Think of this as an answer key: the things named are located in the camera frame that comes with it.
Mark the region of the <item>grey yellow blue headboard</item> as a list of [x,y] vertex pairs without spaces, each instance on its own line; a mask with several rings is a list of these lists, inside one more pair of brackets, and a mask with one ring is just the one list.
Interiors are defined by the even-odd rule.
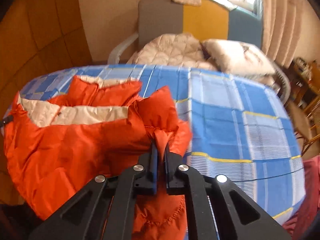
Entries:
[[241,7],[228,10],[210,0],[199,7],[172,0],[140,0],[138,4],[138,48],[163,34],[189,33],[200,41],[221,39],[261,47],[261,19]]

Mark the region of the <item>wooden wardrobe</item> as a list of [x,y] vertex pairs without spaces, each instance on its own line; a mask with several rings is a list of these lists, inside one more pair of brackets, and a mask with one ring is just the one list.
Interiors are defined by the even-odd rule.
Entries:
[[90,63],[79,0],[13,0],[1,19],[1,116],[33,78]]

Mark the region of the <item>white plastic chair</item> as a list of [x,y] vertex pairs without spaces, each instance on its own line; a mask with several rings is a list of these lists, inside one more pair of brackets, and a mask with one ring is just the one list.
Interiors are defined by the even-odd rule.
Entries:
[[125,39],[123,42],[118,44],[109,54],[107,64],[118,64],[120,61],[120,57],[123,54],[123,52],[129,48],[137,39],[139,38],[139,35],[137,32],[129,36],[127,39]]

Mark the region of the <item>beige quilted garment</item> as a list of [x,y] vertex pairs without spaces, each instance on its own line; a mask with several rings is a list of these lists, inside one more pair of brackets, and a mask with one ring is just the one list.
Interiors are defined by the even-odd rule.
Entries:
[[186,33],[163,34],[153,39],[140,51],[135,52],[129,62],[217,70],[210,59],[205,57],[200,41]]

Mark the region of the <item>beige curtain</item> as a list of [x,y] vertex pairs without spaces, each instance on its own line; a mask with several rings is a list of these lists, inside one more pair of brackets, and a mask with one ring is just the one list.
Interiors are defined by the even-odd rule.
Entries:
[[289,68],[302,31],[303,0],[263,0],[262,51]]

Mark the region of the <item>beige quilted pillow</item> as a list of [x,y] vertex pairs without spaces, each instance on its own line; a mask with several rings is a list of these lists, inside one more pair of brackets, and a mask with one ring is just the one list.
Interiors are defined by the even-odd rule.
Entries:
[[209,39],[202,46],[221,72],[237,76],[275,74],[272,62],[253,44]]

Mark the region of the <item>cluttered wooden desk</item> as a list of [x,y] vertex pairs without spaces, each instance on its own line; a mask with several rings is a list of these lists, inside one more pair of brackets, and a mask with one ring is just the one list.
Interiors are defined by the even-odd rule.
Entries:
[[290,67],[291,99],[302,109],[319,98],[319,63],[295,58]]

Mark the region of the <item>orange down jacket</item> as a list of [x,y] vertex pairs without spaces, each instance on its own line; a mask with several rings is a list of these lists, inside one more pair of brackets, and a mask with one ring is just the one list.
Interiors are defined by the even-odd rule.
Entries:
[[76,76],[47,101],[16,95],[4,154],[18,192],[42,219],[94,176],[119,175],[152,145],[184,155],[191,140],[168,87],[141,98],[138,80]]

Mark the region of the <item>blue plaid bed sheet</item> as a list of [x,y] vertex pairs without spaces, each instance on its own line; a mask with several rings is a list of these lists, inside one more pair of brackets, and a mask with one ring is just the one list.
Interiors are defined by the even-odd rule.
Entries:
[[[180,155],[183,164],[203,176],[228,177],[282,228],[302,204],[302,158],[289,116],[272,89],[211,70],[109,65],[36,78],[16,95],[47,101],[67,94],[76,76],[138,80],[141,98],[168,87],[178,118],[191,131],[188,148]],[[189,239],[184,196],[167,194],[165,150],[157,147],[156,194],[136,196],[131,239]]]

